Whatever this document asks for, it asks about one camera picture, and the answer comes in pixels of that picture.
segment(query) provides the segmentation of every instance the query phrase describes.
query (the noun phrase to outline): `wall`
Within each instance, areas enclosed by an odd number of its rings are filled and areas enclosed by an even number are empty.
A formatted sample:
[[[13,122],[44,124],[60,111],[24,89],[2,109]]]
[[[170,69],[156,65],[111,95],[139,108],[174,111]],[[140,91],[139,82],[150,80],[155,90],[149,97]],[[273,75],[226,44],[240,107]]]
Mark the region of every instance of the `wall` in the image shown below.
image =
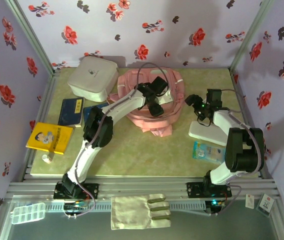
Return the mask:
[[[18,0],[53,66],[228,67],[261,0]]]
[[[274,2],[237,73],[254,125],[264,130],[267,167],[284,204],[284,0]]]
[[[26,153],[49,74],[0,0],[0,205]]]

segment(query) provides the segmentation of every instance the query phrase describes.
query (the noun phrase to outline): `book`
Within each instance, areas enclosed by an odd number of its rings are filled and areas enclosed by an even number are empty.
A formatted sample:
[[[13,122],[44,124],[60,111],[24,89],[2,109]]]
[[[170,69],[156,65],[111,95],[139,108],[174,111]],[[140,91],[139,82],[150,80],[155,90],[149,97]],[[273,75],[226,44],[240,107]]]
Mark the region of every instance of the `book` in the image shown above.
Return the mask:
[[[88,120],[88,117],[90,115],[90,112],[91,112],[91,109],[93,107],[98,107],[99,109],[103,108],[103,107],[106,107],[108,106],[109,104],[107,102],[105,103],[101,103],[101,104],[98,104],[98,105],[94,105],[94,106],[88,106],[88,107],[85,107],[83,109],[83,115],[84,115],[84,124],[86,123],[86,121]]]
[[[38,122],[26,143],[26,147],[63,155],[72,133],[72,127]]]
[[[84,97],[63,99],[58,125],[81,127]]]

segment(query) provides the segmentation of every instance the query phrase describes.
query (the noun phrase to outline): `white plastic container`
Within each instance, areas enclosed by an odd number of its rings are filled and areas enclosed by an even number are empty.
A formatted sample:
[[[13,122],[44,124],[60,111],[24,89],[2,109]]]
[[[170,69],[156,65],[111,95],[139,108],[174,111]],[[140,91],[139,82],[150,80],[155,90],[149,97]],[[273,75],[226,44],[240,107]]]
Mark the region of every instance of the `white plastic container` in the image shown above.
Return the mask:
[[[118,65],[99,57],[86,56],[69,77],[67,84],[74,95],[104,102],[119,77]]]

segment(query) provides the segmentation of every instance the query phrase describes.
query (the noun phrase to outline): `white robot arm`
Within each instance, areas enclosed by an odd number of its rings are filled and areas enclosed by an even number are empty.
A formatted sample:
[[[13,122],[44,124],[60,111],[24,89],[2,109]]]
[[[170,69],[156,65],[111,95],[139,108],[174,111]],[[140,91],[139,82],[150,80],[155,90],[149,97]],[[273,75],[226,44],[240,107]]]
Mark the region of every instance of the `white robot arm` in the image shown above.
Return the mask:
[[[98,152],[111,141],[113,126],[118,120],[145,105],[153,117],[158,117],[164,113],[161,105],[171,101],[168,83],[157,77],[152,83],[138,84],[136,89],[111,105],[102,109],[93,107],[83,129],[84,139],[79,154],[71,169],[63,176],[62,183],[58,183],[55,187],[55,193],[59,198],[83,197],[83,191],[78,185],[85,181]]]
[[[206,174],[203,181],[206,190],[210,186],[227,185],[235,177],[254,174],[264,166],[262,130],[241,123],[228,108],[222,107],[221,94],[220,89],[208,89],[206,102],[194,94],[185,100],[194,108],[198,120],[209,118],[210,124],[215,124],[227,135],[225,162]]]

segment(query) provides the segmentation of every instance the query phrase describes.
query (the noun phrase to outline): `glove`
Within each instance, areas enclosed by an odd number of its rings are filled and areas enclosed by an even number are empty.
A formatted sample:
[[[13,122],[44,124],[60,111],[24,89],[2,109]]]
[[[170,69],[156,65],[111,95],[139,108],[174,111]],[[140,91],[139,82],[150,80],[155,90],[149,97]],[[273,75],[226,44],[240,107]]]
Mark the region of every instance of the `glove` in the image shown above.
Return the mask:
[[[161,193],[112,197],[111,229],[170,227],[170,205],[165,199]]]

